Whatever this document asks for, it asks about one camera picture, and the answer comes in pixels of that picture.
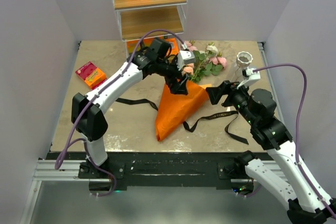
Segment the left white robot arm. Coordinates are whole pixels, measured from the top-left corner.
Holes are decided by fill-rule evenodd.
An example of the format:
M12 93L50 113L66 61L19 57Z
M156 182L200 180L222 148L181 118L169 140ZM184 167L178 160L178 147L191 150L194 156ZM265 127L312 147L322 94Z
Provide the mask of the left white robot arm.
M188 75L183 67L195 61L194 54L184 44L179 53L169 61L167 53L171 45L162 39L154 39L148 47L135 50L121 68L107 81L83 95L72 99L71 121L74 129L84 136L88 155L92 159L90 171L97 178L108 174L108 155L103 136L108 129L105 113L116 100L133 85L152 74L163 76L172 94L187 95Z

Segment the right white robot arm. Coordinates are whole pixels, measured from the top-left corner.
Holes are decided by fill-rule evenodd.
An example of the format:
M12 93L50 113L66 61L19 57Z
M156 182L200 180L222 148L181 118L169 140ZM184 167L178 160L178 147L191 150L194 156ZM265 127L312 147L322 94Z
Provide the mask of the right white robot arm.
M335 210L335 199L313 178L302 158L295 157L296 145L286 126L274 113L276 102L271 92L239 87L224 81L206 88L211 104L227 96L222 106L233 106L250 125L253 139L272 157L284 178L269 170L252 152L235 159L234 173L239 178L255 179L283 205L292 223L325 223Z

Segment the orange wrapping paper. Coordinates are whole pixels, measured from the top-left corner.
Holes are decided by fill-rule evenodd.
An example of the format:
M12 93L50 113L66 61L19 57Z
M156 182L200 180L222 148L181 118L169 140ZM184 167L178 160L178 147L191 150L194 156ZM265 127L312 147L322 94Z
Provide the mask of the orange wrapping paper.
M155 119L156 139L161 142L189 119L209 100L206 88L211 84L198 85L191 81L186 84L188 94L172 94L164 85L158 113Z

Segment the black printed ribbon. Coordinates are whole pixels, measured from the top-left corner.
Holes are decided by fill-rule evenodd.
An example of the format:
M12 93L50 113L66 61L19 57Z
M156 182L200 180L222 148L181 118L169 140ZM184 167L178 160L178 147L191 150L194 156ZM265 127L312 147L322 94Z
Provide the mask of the black printed ribbon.
M126 105L139 105L139 104L145 104L145 103L148 103L153 109L155 109L156 111L158 111L158 107L157 105L148 100L148 99L139 99L139 100L129 100L129 99L123 99L123 98L118 98L116 100L116 102L118 103L122 103L122 104L126 104ZM248 141L246 138L244 137L241 137L241 136L238 136L238 135L235 135L233 133L230 133L229 132L229 126L231 125L231 123L233 123L237 118L238 118L238 112L237 111L226 111L226 112L219 112L219 113L215 113L215 114L212 114L210 116L203 116L203 117L200 117L196 122L195 124L190 127L189 124L184 121L183 122L183 127L186 131L188 132L191 132L193 133L198 125L198 122L200 120L214 120L214 119L219 119L219 118L225 118L225 117L229 117L229 116L232 116L232 115L236 115L236 117L234 119L232 119L224 128L224 131L227 135L229 135L230 138L240 142L240 143L243 143L243 144L246 144L246 145L249 145Z

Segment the pink flower bouquet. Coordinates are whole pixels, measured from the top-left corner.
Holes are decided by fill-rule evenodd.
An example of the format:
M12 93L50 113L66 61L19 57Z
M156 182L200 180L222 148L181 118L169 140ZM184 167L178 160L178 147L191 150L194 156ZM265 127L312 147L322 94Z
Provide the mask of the pink flower bouquet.
M209 42L205 50L198 50L193 40L185 41L184 44L195 56L194 63L188 63L182 68L182 73L187 74L190 81L199 83L203 77L217 76L227 68L227 59L214 42Z

